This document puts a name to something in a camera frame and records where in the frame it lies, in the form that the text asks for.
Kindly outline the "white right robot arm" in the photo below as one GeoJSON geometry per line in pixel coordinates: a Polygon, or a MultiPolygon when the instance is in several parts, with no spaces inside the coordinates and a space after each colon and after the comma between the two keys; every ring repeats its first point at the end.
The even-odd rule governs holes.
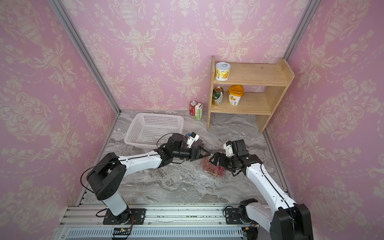
{"type": "Polygon", "coordinates": [[[240,203],[239,212],[245,223],[258,223],[270,234],[272,240],[314,238],[309,208],[305,204],[297,204],[278,186],[258,156],[228,157],[226,154],[215,153],[209,161],[232,173],[242,172],[266,200],[268,209],[256,200],[249,199],[240,203]]]}

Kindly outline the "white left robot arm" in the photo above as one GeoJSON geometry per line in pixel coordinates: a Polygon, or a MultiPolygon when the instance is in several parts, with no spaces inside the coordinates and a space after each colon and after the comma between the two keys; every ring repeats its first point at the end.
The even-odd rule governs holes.
{"type": "Polygon", "coordinates": [[[119,193],[119,186],[126,176],[173,163],[174,158],[195,161],[209,157],[211,153],[201,146],[184,147],[180,144],[163,144],[157,149],[130,157],[109,153],[90,169],[87,181],[99,201],[107,207],[105,225],[134,223],[135,217],[119,193]]]}

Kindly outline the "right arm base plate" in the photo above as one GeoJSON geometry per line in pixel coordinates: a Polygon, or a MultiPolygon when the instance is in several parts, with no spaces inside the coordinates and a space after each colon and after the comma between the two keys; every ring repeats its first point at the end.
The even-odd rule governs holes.
{"type": "Polygon", "coordinates": [[[246,225],[247,224],[242,220],[238,208],[227,206],[223,209],[223,215],[225,217],[227,225],[246,225]]]}

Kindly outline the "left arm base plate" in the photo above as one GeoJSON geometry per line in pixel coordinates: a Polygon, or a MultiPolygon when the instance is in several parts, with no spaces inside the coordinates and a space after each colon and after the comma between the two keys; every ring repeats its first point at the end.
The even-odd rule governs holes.
{"type": "Polygon", "coordinates": [[[104,225],[143,225],[146,217],[146,209],[126,209],[120,215],[114,216],[111,210],[107,210],[103,220],[104,225]]]}

